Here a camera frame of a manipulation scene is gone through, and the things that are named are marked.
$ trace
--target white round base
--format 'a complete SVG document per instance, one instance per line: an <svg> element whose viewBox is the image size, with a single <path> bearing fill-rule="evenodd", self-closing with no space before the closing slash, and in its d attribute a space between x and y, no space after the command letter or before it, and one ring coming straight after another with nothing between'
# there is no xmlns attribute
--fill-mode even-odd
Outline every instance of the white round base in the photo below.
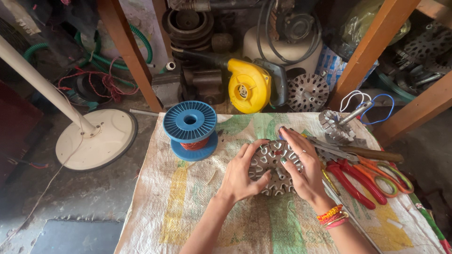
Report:
<svg viewBox="0 0 452 254"><path fill-rule="evenodd" d="M92 136L83 135L81 128L72 123L56 143L57 158L69 169L95 170L112 163L127 151L137 134L137 120L122 110L101 109L84 117L97 128ZM66 162L82 138L79 149Z"/></svg>

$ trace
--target wrist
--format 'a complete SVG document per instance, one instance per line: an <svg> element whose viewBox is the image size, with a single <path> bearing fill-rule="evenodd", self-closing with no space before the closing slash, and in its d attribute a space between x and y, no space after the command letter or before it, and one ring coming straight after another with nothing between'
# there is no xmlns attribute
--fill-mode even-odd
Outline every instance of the wrist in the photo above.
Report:
<svg viewBox="0 0 452 254"><path fill-rule="evenodd" d="M230 209L232 209L235 203L237 203L235 201L234 195L232 195L231 193L226 193L221 189L217 191L217 193L212 197L211 200L219 202L221 205L224 205L226 207L230 207Z"/></svg>
<svg viewBox="0 0 452 254"><path fill-rule="evenodd" d="M309 200L308 203L317 215L325 214L331 210L331 208L337 206L336 202L326 194L324 196L316 196L312 200Z"/></svg>

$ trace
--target enamelled copper wire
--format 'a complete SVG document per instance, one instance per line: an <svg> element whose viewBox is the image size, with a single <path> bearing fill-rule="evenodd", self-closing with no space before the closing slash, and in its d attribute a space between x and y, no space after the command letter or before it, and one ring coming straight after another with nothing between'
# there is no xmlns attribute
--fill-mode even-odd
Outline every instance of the enamelled copper wire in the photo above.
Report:
<svg viewBox="0 0 452 254"><path fill-rule="evenodd" d="M180 143L180 144L186 150L194 151L194 150L199 150L199 149L203 148L207 144L208 141L209 141L209 137L207 137L206 139L203 139L201 141L194 142L194 143Z"/></svg>

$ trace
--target black mat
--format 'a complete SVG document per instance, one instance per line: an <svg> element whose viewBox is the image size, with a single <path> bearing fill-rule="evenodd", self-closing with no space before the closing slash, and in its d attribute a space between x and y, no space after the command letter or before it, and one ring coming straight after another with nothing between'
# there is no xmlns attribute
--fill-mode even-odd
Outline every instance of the black mat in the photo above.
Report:
<svg viewBox="0 0 452 254"><path fill-rule="evenodd" d="M123 221L48 220L30 254L112 254Z"/></svg>

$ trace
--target white wire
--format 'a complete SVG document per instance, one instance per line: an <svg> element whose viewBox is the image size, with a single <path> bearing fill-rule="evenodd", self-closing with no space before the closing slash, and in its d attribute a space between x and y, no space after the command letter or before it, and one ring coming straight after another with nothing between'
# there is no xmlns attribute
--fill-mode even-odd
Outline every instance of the white wire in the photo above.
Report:
<svg viewBox="0 0 452 254"><path fill-rule="evenodd" d="M352 96L350 96L349 98L348 98L348 101L347 101L347 105L345 105L345 108L342 108L342 105L343 105L343 103L344 103L344 100L345 100L345 98L347 98L349 95L351 95L352 93L355 93L355 94L353 94ZM350 99L353 97L353 96L355 96L355 95L357 95L357 94L360 94L361 96L362 96L362 98L361 98L361 103L363 103L364 102L364 96L367 96L367 97L369 97L369 100L372 100L372 98L370 97L370 95L368 95L368 94L366 94L366 93L363 93L363 92L361 92L361 91L359 91L359 90L354 90L354 91L351 91L347 96L345 96L344 98L342 98L342 100L340 101L340 112L342 112L342 111L344 111L347 107L348 107L348 104L350 103Z"/></svg>
<svg viewBox="0 0 452 254"><path fill-rule="evenodd" d="M66 97L66 95L64 95L64 93L62 93L58 88L55 87L55 89L60 92L67 100L68 104L71 105L71 102L69 101L69 99ZM82 122L80 120L80 116L77 114L77 111L75 110L75 108L71 105L72 110L74 111L74 113L76 113L79 121L80 121L80 126L81 126L81 132L83 132L83 127L82 127ZM69 155L69 157L67 157L66 161L61 165L60 169L56 172L56 174L52 177L52 179L50 180L49 184L47 185L46 189L44 190L44 192L42 193L42 195L39 197L38 201L36 201L36 204L34 205L33 209L31 210L30 214L28 215L28 217L22 222L22 224L20 224L20 226L14 230L13 233L11 233L1 244L0 244L0 248L3 246L3 244L5 244L7 241L9 241L10 239L12 239L17 232L19 232L19 230L22 228L22 226L25 224L25 222L27 222L27 220L30 218L30 216L33 214L34 210L36 209L36 207L38 206L39 202L41 201L41 198L46 194L47 190L50 187L50 184L52 183L52 181L55 179L55 177L58 175L58 173L60 173L61 169L63 168L64 164L66 164L69 159L74 155L75 152L77 152L77 150L79 149L80 145L83 142L83 136L82 139L80 140L79 145L77 146L77 148Z"/></svg>

